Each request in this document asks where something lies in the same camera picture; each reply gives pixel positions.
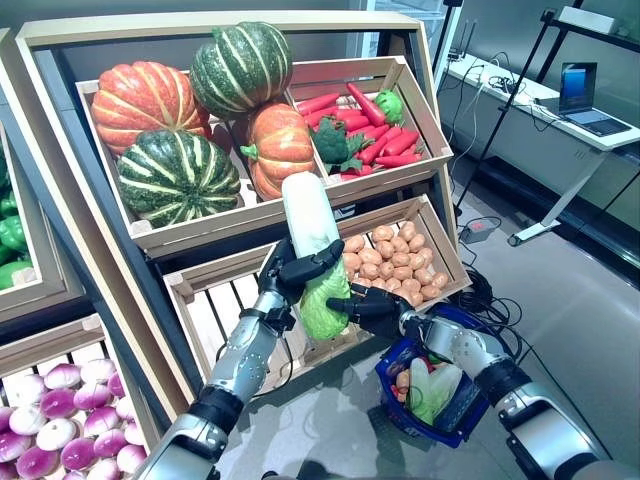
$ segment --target green striped squash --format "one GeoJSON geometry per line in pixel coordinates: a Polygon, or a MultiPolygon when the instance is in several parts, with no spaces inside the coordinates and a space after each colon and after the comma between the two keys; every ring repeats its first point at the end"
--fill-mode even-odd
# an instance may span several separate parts
{"type": "Polygon", "coordinates": [[[265,22],[214,28],[213,42],[196,52],[189,77],[198,101],[222,119],[260,107],[291,81],[291,51],[284,35],[265,22]]]}
{"type": "Polygon", "coordinates": [[[217,145],[193,133],[142,132],[118,161],[124,203],[154,227],[235,208],[238,170],[217,145]]]}

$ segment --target kabocha squash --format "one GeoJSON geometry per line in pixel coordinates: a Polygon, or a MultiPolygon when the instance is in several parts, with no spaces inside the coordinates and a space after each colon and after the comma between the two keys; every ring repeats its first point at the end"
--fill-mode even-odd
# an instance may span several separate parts
{"type": "Polygon", "coordinates": [[[98,135],[116,155],[143,131],[186,130],[209,137],[209,114],[196,102],[189,78],[155,62],[116,65],[99,79],[91,113],[98,135]]]}
{"type": "Polygon", "coordinates": [[[313,170],[313,146],[304,118],[292,107],[276,103],[253,118],[248,147],[240,147],[250,162],[251,179],[263,200],[282,197],[282,181],[313,170]]]}
{"type": "Polygon", "coordinates": [[[214,28],[195,54],[189,77],[196,98],[221,119],[237,117],[281,95],[291,81],[284,35],[265,22],[214,28]]]}
{"type": "Polygon", "coordinates": [[[235,208],[238,170],[206,138],[188,132],[141,133],[118,162],[124,203],[154,227],[235,208]]]}

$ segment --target wooden produce bin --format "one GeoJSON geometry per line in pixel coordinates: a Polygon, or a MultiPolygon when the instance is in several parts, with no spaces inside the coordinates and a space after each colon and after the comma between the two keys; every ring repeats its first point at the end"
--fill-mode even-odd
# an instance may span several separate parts
{"type": "Polygon", "coordinates": [[[84,294],[84,290],[69,260],[54,240],[42,208],[27,188],[20,164],[12,159],[1,123],[0,137],[33,264],[32,268],[12,275],[13,287],[0,290],[0,322],[3,322],[77,298],[84,294]]]}
{"type": "MultiPolygon", "coordinates": [[[[137,388],[126,365],[120,361],[109,335],[98,314],[76,320],[31,337],[0,347],[0,406],[16,407],[16,392],[20,390],[25,375],[37,373],[45,376],[61,363],[81,366],[90,360],[110,358],[116,365],[125,395],[134,407],[134,421],[140,427],[143,447],[149,453],[158,443],[160,434],[151,417],[149,408],[137,388]]],[[[86,412],[77,411],[71,419],[82,435],[86,412]]],[[[60,480],[65,475],[61,465],[44,477],[60,480]]]]}
{"type": "MultiPolygon", "coordinates": [[[[343,238],[366,234],[365,241],[372,246],[370,233],[373,228],[391,225],[397,231],[405,220],[416,224],[417,233],[422,233],[426,238],[425,246],[433,250],[432,269],[444,272],[449,277],[441,297],[417,308],[424,310],[471,284],[426,195],[340,221],[338,229],[343,238]]],[[[222,351],[226,338],[237,324],[240,310],[253,306],[258,297],[257,274],[272,247],[273,244],[257,247],[165,275],[167,290],[203,379],[208,378],[217,353],[222,351]]],[[[316,341],[305,334],[298,322],[294,330],[285,336],[291,347],[295,377],[350,349],[370,335],[350,325],[331,340],[316,341]]],[[[281,384],[288,376],[289,358],[281,344],[271,357],[269,368],[263,391],[281,384]]]]}
{"type": "MultiPolygon", "coordinates": [[[[294,100],[302,101],[328,91],[339,91],[346,95],[347,81],[355,81],[367,93],[389,88],[401,95],[406,105],[405,125],[420,132],[421,141],[431,152],[431,158],[414,165],[381,171],[353,181],[340,182],[335,178],[339,176],[329,177],[316,152],[314,173],[327,185],[327,195],[333,206],[346,205],[429,178],[436,173],[438,167],[451,158],[452,151],[440,130],[439,123],[427,105],[404,57],[294,62],[290,88],[281,101],[293,105],[294,100]]],[[[247,119],[223,123],[213,116],[210,117],[210,123],[215,128],[213,141],[223,148],[226,145],[229,146],[232,162],[240,172],[241,204],[233,210],[162,228],[152,228],[148,221],[138,220],[120,198],[117,157],[100,139],[91,115],[91,104],[93,96],[98,91],[98,81],[78,82],[76,88],[123,221],[133,241],[149,257],[162,257],[285,220],[281,199],[262,201],[257,197],[248,174],[249,160],[237,153],[241,145],[248,143],[247,119]]],[[[349,99],[351,97],[343,98],[343,103],[347,103],[349,99]]]]}

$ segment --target potato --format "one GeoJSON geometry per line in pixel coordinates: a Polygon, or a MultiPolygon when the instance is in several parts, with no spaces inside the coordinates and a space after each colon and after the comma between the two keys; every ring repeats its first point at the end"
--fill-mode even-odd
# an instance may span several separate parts
{"type": "Polygon", "coordinates": [[[431,281],[431,285],[433,285],[436,288],[442,288],[447,283],[449,283],[449,277],[447,277],[447,275],[442,272],[437,272],[433,276],[433,280],[431,281]]]}
{"type": "Polygon", "coordinates": [[[369,280],[375,280],[378,278],[378,266],[373,263],[363,263],[360,267],[360,278],[368,278],[369,280]]]}
{"type": "Polygon", "coordinates": [[[380,278],[383,280],[389,280],[393,277],[393,263],[391,262],[383,262],[378,267],[378,273],[380,274],[380,278]]]}
{"type": "Polygon", "coordinates": [[[362,259],[358,256],[357,253],[343,253],[342,261],[344,262],[344,268],[351,269],[354,272],[360,270],[360,266],[362,265],[362,259]]]}
{"type": "Polygon", "coordinates": [[[395,248],[393,248],[393,245],[391,245],[391,243],[387,242],[386,240],[380,240],[378,243],[376,243],[376,251],[379,252],[380,255],[382,255],[382,258],[384,260],[387,260],[393,256],[395,248]]]}
{"type": "Polygon", "coordinates": [[[382,263],[382,255],[373,248],[365,247],[358,252],[358,255],[363,263],[373,263],[374,265],[380,265],[382,263]]]}
{"type": "Polygon", "coordinates": [[[396,267],[393,270],[393,276],[400,281],[406,280],[407,278],[411,278],[413,276],[413,270],[411,270],[411,267],[408,266],[396,267]]]}
{"type": "Polygon", "coordinates": [[[385,282],[387,285],[387,290],[393,292],[396,288],[400,288],[402,283],[396,277],[391,277],[389,280],[385,282]]]}
{"type": "Polygon", "coordinates": [[[345,253],[358,253],[364,248],[364,237],[362,235],[354,235],[344,241],[345,253]]]}
{"type": "Polygon", "coordinates": [[[402,238],[405,242],[410,242],[413,237],[416,235],[416,225],[413,222],[404,222],[398,236],[402,238]]]}
{"type": "Polygon", "coordinates": [[[425,300],[431,300],[433,298],[437,298],[442,295],[442,292],[439,288],[434,287],[433,285],[426,285],[420,289],[420,293],[424,297],[425,300]]]}
{"type": "Polygon", "coordinates": [[[409,241],[409,250],[419,252],[422,247],[424,247],[424,235],[418,233],[409,241]]]}
{"type": "Polygon", "coordinates": [[[391,263],[393,263],[394,267],[406,267],[409,265],[410,260],[411,257],[406,253],[394,253],[393,257],[391,257],[391,263]]]}
{"type": "Polygon", "coordinates": [[[385,282],[383,279],[378,277],[373,282],[371,282],[371,286],[372,287],[376,287],[376,288],[382,288],[383,290],[386,290],[387,289],[387,282],[385,282]]]}
{"type": "Polygon", "coordinates": [[[431,285],[433,275],[431,275],[426,268],[420,268],[413,272],[413,278],[418,280],[421,285],[431,285]]]}
{"type": "Polygon", "coordinates": [[[383,240],[391,240],[393,238],[393,229],[388,225],[380,225],[373,229],[373,241],[381,242],[383,240]]]}
{"type": "Polygon", "coordinates": [[[417,253],[410,253],[409,266],[412,270],[418,270],[419,268],[424,267],[424,257],[422,255],[418,255],[417,253]]]}
{"type": "Polygon", "coordinates": [[[396,253],[409,253],[409,244],[405,242],[402,238],[393,237],[391,240],[389,240],[389,243],[393,245],[393,248],[395,249],[396,253]]]}
{"type": "Polygon", "coordinates": [[[402,281],[402,288],[409,290],[411,293],[419,292],[422,285],[415,278],[407,278],[402,281]]]}
{"type": "Polygon", "coordinates": [[[433,262],[433,250],[429,247],[424,247],[418,250],[418,255],[422,255],[424,257],[424,266],[428,267],[433,262]]]}

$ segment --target laptop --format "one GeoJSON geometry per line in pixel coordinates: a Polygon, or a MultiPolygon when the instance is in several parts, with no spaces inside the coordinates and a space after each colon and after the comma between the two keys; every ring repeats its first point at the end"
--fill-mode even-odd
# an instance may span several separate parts
{"type": "Polygon", "coordinates": [[[563,63],[560,99],[547,99],[541,104],[563,120],[599,137],[630,130],[630,126],[593,109],[596,67],[597,63],[563,63]]]}

